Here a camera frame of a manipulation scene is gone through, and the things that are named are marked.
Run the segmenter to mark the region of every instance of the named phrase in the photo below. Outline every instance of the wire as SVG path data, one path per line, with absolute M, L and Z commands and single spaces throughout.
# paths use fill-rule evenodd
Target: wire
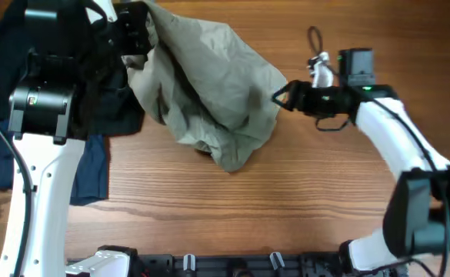
M 320 127 L 318 127 L 318 124 L 322 120 L 324 120 L 324 118 L 317 118 L 317 120 L 315 120 L 315 127 L 320 132 L 339 132 L 339 131 L 342 131 L 342 129 L 344 129 L 349 124 L 349 118 L 348 118 L 338 128 L 320 128 Z
M 312 38 L 313 32 L 317 35 L 318 48 L 315 47 L 315 44 L 313 42 L 313 38 Z M 307 36 L 308 36 L 308 43 L 310 44 L 310 47 L 312 48 L 312 51 L 314 52 L 314 54 L 319 57 L 321 63 L 327 69 L 329 69 L 329 71 L 331 71 L 333 75 L 338 77 L 339 82 L 342 83 L 344 86 L 350 88 L 353 92 L 356 92 L 363 99 L 375 103 L 379 108 L 383 109 L 388 114 L 390 114 L 391 117 L 393 117 L 395 120 L 397 120 L 406 129 L 406 131 L 409 133 L 409 135 L 413 138 L 413 140 L 415 141 L 416 145 L 421 149 L 422 154 L 425 157 L 425 160 L 428 162 L 428 164 L 429 164 L 430 168 L 432 169 L 432 171 L 434 173 L 437 173 L 438 170 L 437 170 L 437 168 L 435 166 L 435 163 L 432 160 L 432 157 L 429 154 L 429 151 L 424 147 L 422 142 L 419 140 L 418 136 L 409 127 L 408 123 L 406 123 L 399 116 L 399 114 L 397 114 L 397 112 L 393 112 L 390 108 L 387 108 L 387 106 L 383 105 L 379 100 L 371 97 L 370 94 L 368 94 L 367 92 L 362 91 L 361 89 L 359 89 L 357 87 L 350 86 L 348 84 L 347 80 L 344 79 L 335 69 L 333 69 L 333 67 L 331 67 L 330 64 L 328 64 L 325 60 L 320 58 L 320 54 L 323 51 L 323 42 L 322 42 L 322 34 L 318 30 L 318 28 L 315 27 L 315 26 L 310 26 L 310 28 L 308 28 L 308 31 L 307 31 Z M 450 244 L 449 244 L 449 236 L 450 236 L 450 230 L 449 230 L 450 229 L 450 207 L 449 207 L 449 204 L 448 204 L 447 195 L 445 193 L 445 190 L 442 187 L 442 184 L 440 182 L 438 182 L 438 180 L 435 180 L 435 182 L 436 182 L 436 185 L 438 187 L 440 196 L 442 197 L 442 202 L 443 202 L 443 206 L 444 206 L 444 213 L 445 213 L 445 219 L 444 219 L 445 220 L 444 251 L 442 253 L 442 262 L 440 264 L 440 270 L 439 270 L 439 273 L 438 273 L 438 276 L 443 277 L 444 274 L 445 274 L 445 271 L 447 269 L 448 255 L 449 255 L 449 252 L 450 252 Z M 423 267 L 426 272 L 428 272 L 429 274 L 431 273 L 431 271 L 428 269 L 428 267 L 423 262 L 421 262 L 419 260 L 411 259 L 411 260 L 409 260 L 407 262 L 416 262 L 421 267 Z
M 1 140 L 6 144 L 9 151 L 12 153 L 15 161 L 18 163 L 19 170 L 23 177 L 23 192 L 25 193 L 25 223 L 23 224 L 22 238 L 19 244 L 18 258 L 16 259 L 14 277 L 19 277 L 21 274 L 23 259 L 25 257 L 26 242 L 28 241 L 28 234 L 30 231 L 30 223 L 32 217 L 32 180 L 28 171 L 28 167 L 25 164 L 18 149 L 9 142 L 0 129 Z
M 373 270 L 371 270 L 371 271 L 369 271 L 369 272 L 363 272 L 363 273 L 362 273 L 361 275 L 359 275 L 359 276 L 377 275 L 377 272 L 379 272 L 379 271 L 381 271 L 381 270 L 394 269 L 394 268 L 396 268 L 396 267 L 398 267 L 398 266 L 401 266 L 401 265 L 407 265 L 407 264 L 412 263 L 412 262 L 417 263 L 418 265 L 420 265 L 420 266 L 423 268 L 423 270 L 425 270 L 426 273 L 428 273 L 428 275 L 430 275 L 430 277 L 436 277 L 436 276 L 435 276 L 435 273 L 433 273 L 433 272 L 431 271 L 431 269 L 430 269 L 424 262 L 422 262 L 422 261 L 420 261 L 420 260 L 418 260 L 418 259 L 414 259 L 414 258 L 405 259 L 405 260 L 402 260 L 402 261 L 400 261 L 400 262 L 394 262 L 394 263 L 392 263 L 392 264 L 390 264 L 390 265 L 383 265 L 383 266 L 378 267 L 378 268 L 376 268 L 376 269 L 373 269 Z

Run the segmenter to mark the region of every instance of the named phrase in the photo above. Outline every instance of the navy blue cloth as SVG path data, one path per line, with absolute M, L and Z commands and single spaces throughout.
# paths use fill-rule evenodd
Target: navy blue cloth
M 14 0 L 0 21 L 0 121 L 9 117 L 9 95 L 25 74 L 26 57 L 32 47 L 23 27 L 25 8 L 25 0 Z
M 5 132 L 8 122 L 0 122 Z M 13 157 L 0 138 L 0 189 L 10 189 L 13 180 Z M 86 142 L 85 152 L 78 165 L 72 186 L 71 204 L 87 205 L 106 199 L 108 196 L 108 161 L 105 154 L 105 140 L 102 135 L 91 135 Z

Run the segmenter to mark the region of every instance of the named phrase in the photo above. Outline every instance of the wood grain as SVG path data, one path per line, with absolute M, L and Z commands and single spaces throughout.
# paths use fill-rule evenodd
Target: wood grain
M 289 79 L 307 79 L 310 25 L 338 49 L 373 47 L 380 83 L 394 86 L 426 138 L 450 159 L 450 1 L 161 1 L 189 17 L 226 22 Z M 100 245 L 183 255 L 332 251 L 381 225 L 394 180 L 355 128 L 320 133 L 281 111 L 270 141 L 224 173 L 175 143 L 150 118 L 112 138 L 110 199 L 71 207 L 65 253 Z M 0 252 L 10 195 L 0 192 Z M 438 259 L 431 261 L 437 269 Z M 423 275 L 412 268 L 412 275 Z

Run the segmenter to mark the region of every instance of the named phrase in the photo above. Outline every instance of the crumpled fabric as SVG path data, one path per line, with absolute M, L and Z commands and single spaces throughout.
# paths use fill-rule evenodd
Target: crumpled fabric
M 143 69 L 128 69 L 139 103 L 178 143 L 210 153 L 226 172 L 240 169 L 271 136 L 278 113 L 271 96 L 285 76 L 227 24 L 145 2 L 158 44 Z

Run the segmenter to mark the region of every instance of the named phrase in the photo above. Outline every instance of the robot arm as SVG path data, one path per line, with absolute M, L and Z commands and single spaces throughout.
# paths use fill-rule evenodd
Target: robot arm
M 326 70 L 325 55 L 323 52 L 309 61 L 314 77 L 312 84 L 290 82 L 274 94 L 273 102 L 318 120 L 348 114 L 350 121 L 380 152 L 397 182 L 383 228 L 341 246 L 339 254 L 345 270 L 372 272 L 415 255 L 442 254 L 447 243 L 450 248 L 450 226 L 445 226 L 445 217 L 442 216 L 445 209 L 430 209 L 430 201 L 432 195 L 442 200 L 438 190 L 442 185 L 450 203 L 450 161 L 425 140 L 392 88 L 375 85 L 371 49 L 340 51 L 340 79 L 348 81 L 339 88 L 332 87 L 332 81 L 324 82 L 332 80 L 332 71 Z M 355 93 L 356 89 L 367 93 L 368 97 Z M 285 92 L 288 93 L 288 101 L 280 102 L 277 97 Z M 422 148 L 434 165 L 430 165 Z M 449 228 L 447 242 L 444 236 L 446 228 Z
M 31 193 L 23 189 L 15 163 L 0 277 L 65 276 L 84 271 L 96 271 L 93 276 L 128 275 L 130 255 L 109 250 L 103 252 L 101 261 L 85 268 L 70 266 L 66 271 L 65 230 L 93 106 L 100 88 L 106 88 L 106 83 L 114 85 L 112 75 L 126 74 L 122 56 L 146 55 L 151 48 L 145 29 L 147 12 L 143 2 L 28 0 L 25 27 L 35 49 L 28 56 L 28 75 L 9 99 L 8 130 L 28 166 L 32 187 Z M 127 84 L 117 85 L 109 91 Z M 28 230 L 26 240 L 24 230 Z

